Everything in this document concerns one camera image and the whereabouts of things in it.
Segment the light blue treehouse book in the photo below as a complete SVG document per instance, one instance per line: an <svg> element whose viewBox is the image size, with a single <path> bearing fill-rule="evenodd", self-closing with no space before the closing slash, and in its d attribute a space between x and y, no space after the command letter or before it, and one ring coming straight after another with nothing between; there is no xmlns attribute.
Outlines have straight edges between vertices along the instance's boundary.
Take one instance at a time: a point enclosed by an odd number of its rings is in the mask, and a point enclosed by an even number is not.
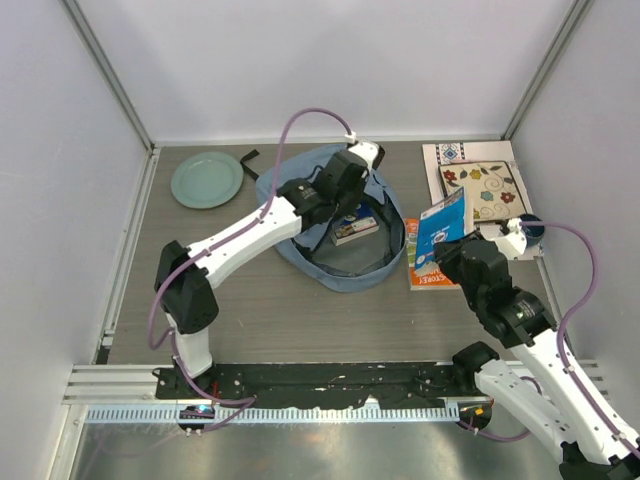
<svg viewBox="0 0 640 480"><path fill-rule="evenodd" d="M424 211L419 218L414 270L430 274L437 267L435 245L459 240L473 227L473 214L466 188L459 187L446 198Z"/></svg>

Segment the dark blue treehouse book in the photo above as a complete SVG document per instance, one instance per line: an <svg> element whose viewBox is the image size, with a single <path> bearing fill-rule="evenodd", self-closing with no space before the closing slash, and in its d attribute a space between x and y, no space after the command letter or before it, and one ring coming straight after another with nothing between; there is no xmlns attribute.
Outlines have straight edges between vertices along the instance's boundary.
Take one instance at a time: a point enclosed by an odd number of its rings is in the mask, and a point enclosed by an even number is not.
<svg viewBox="0 0 640 480"><path fill-rule="evenodd" d="M363 201L358 204L356 210L344 217L331 233L334 245L341 246L350 241L359 239L379 229L371 206Z"/></svg>

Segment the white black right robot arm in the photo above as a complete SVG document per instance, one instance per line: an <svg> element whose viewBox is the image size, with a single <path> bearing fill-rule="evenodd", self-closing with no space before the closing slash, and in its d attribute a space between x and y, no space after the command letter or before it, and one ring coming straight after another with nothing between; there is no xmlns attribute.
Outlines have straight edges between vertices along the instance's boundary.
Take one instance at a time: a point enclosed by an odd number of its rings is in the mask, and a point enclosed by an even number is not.
<svg viewBox="0 0 640 480"><path fill-rule="evenodd" d="M541 301L514 286L499 246L473 233L437 244L435 260L461 286L483 328L537 382L525 383L496 351L476 342L453 357L455 389L465 395L480 391L503 406L547 448L564 479L638 478L638 432L571 359Z"/></svg>

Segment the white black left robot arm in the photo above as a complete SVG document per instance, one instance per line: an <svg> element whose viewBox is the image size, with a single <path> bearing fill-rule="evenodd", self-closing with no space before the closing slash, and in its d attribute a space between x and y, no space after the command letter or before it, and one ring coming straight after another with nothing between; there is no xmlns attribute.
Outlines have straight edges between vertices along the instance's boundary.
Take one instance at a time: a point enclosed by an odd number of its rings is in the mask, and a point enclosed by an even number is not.
<svg viewBox="0 0 640 480"><path fill-rule="evenodd" d="M179 388L205 397L213 385L208 328L219 313L214 290L244 264L310 228L355 210L366 183L384 157L375 143L358 142L335 152L311 178L278 187L255 212L204 241L173 241L161 255L154 305L173 328Z"/></svg>

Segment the light blue student backpack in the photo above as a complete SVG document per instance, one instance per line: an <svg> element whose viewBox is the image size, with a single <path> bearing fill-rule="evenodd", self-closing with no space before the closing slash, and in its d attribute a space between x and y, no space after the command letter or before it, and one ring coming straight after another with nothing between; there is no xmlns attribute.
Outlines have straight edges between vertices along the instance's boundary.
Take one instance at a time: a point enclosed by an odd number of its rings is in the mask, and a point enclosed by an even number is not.
<svg viewBox="0 0 640 480"><path fill-rule="evenodd" d="M278 186L294 178L309 177L312 181L317 170L346 147L344 144L324 145L283 161ZM254 149L241 158L240 164L244 173L254 180L257 202L261 206L271 193L274 168L263 174L250 169L245 162L258 154ZM339 293L360 292L382 283L399 264L406 244L400 202L390 184L374 171L359 203L369 207L378 224L376 232L338 246L333 242L332 234L346 225L346 217L334 218L276 244L275 250L305 275Z"/></svg>

